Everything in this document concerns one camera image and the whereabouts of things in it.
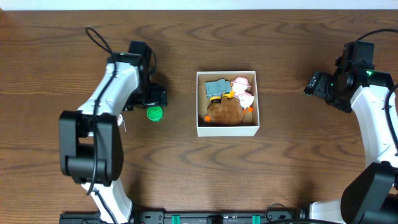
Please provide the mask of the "green round toy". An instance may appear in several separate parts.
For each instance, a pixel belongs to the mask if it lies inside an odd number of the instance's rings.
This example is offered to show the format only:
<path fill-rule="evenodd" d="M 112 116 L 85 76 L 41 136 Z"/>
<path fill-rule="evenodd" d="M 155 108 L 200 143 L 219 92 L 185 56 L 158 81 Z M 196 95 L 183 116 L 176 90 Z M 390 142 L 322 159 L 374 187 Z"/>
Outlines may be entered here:
<path fill-rule="evenodd" d="M 160 106 L 150 107 L 146 112 L 147 117 L 153 122 L 160 121 L 163 118 L 163 114 L 163 109 Z"/>

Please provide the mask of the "wooden rattle drum toy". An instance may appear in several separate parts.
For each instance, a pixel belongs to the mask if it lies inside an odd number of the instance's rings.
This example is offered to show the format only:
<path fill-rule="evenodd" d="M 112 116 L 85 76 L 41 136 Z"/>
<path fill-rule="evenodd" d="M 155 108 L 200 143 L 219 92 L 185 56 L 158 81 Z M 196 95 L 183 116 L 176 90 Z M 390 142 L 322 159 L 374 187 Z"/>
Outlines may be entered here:
<path fill-rule="evenodd" d="M 124 117 L 122 114 L 119 114 L 117 122 L 118 122 L 118 126 L 123 127 L 123 130 L 126 131 L 126 124 L 125 124 Z"/>

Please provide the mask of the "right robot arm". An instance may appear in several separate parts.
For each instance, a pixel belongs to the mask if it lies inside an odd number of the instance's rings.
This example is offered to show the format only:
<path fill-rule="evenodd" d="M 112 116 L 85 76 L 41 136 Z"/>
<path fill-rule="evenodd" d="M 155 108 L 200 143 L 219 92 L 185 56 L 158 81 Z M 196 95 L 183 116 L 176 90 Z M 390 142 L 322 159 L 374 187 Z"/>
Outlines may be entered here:
<path fill-rule="evenodd" d="M 314 202 L 308 217 L 330 223 L 397 223 L 396 85 L 391 75 L 374 70 L 372 60 L 336 59 L 333 75 L 315 72 L 304 92 L 358 119 L 365 169 L 345 188 L 341 199 Z"/>

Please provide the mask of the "yellow grey toy truck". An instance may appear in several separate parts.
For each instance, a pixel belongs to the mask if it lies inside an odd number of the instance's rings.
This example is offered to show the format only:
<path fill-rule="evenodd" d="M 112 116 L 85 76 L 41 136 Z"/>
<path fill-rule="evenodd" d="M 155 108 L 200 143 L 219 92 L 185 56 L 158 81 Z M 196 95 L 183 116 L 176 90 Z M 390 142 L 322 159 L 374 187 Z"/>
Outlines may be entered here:
<path fill-rule="evenodd" d="M 211 103 L 220 103 L 222 98 L 233 98 L 234 91 L 230 81 L 220 79 L 213 82 L 205 82 L 206 97 Z"/>

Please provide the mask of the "brown plush toy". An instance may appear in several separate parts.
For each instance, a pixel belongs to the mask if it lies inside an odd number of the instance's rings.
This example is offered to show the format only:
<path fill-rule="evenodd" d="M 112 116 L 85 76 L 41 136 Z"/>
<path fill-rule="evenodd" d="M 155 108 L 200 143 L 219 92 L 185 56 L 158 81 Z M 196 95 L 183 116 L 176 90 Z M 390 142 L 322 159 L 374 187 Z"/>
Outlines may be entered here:
<path fill-rule="evenodd" d="M 244 110 L 237 98 L 222 97 L 219 103 L 211 103 L 207 108 L 206 122 L 222 126 L 236 126 L 243 122 Z"/>

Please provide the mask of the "white pink duck toy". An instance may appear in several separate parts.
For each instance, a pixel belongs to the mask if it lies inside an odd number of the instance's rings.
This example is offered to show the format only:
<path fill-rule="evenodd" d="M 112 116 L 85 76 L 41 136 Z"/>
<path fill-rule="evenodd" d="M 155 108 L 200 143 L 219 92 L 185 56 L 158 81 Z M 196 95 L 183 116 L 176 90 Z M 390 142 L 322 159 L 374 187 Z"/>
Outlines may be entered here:
<path fill-rule="evenodd" d="M 231 83 L 234 97 L 239 100 L 243 113 L 251 113 L 253 111 L 251 105 L 254 103 L 254 96 L 248 92 L 248 88 L 251 87 L 249 80 L 246 77 L 236 77 Z"/>

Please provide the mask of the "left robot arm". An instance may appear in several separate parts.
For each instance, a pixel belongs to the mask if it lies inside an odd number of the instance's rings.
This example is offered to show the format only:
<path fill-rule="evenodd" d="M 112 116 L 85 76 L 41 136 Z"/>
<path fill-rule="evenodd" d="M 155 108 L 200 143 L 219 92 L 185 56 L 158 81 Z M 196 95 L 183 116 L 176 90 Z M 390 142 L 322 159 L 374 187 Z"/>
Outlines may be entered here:
<path fill-rule="evenodd" d="M 60 223 L 133 223 L 133 202 L 119 178 L 124 151 L 123 111 L 167 106 L 165 88 L 152 83 L 154 52 L 113 53 L 104 77 L 76 111 L 59 118 L 60 168 L 92 196 L 97 213 L 61 214 Z"/>

